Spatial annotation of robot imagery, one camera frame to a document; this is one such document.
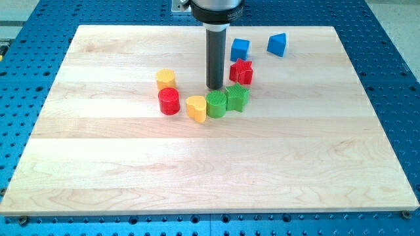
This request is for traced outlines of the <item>robot arm with black collar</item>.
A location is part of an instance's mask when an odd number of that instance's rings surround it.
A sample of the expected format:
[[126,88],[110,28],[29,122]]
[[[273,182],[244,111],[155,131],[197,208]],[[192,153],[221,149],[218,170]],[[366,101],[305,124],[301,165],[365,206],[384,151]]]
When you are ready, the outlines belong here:
[[229,24],[243,15],[245,0],[170,0],[172,12],[189,12],[206,24]]

